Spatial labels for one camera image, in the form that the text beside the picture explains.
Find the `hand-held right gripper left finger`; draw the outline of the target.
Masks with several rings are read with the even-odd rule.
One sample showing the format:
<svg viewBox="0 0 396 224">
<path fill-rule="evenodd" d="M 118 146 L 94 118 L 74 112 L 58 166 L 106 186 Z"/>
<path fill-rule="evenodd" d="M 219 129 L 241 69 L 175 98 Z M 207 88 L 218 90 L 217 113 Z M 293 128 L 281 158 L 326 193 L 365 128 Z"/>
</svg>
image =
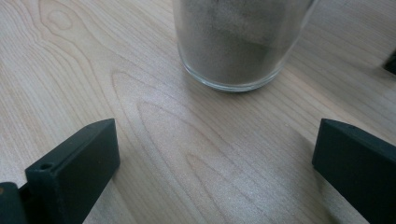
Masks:
<svg viewBox="0 0 396 224">
<path fill-rule="evenodd" d="M 25 169 L 28 221 L 82 224 L 119 167 L 115 120 L 85 126 Z"/>
</svg>

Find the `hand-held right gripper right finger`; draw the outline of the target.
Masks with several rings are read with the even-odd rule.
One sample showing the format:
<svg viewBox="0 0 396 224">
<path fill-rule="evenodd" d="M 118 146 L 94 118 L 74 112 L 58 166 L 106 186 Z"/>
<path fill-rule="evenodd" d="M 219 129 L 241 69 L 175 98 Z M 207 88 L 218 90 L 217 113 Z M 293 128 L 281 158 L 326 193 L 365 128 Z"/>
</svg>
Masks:
<svg viewBox="0 0 396 224">
<path fill-rule="evenodd" d="M 396 146 L 323 119 L 312 164 L 370 224 L 396 224 Z"/>
</svg>

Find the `black low shelf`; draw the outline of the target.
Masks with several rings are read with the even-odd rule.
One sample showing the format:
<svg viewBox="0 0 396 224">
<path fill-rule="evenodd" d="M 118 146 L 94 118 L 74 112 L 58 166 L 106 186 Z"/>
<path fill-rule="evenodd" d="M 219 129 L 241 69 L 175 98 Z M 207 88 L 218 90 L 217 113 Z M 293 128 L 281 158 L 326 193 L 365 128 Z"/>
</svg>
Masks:
<svg viewBox="0 0 396 224">
<path fill-rule="evenodd" d="M 394 50 L 383 63 L 382 67 L 396 76 L 396 50 Z"/>
</svg>

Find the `glass jar with brown powder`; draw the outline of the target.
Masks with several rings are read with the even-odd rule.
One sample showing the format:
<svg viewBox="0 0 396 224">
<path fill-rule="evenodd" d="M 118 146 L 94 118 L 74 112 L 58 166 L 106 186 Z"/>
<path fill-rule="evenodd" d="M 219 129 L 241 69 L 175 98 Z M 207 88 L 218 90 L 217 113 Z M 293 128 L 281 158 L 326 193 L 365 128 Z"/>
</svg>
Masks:
<svg viewBox="0 0 396 224">
<path fill-rule="evenodd" d="M 252 91 L 281 70 L 318 0 L 172 0 L 186 70 L 220 91 Z"/>
</svg>

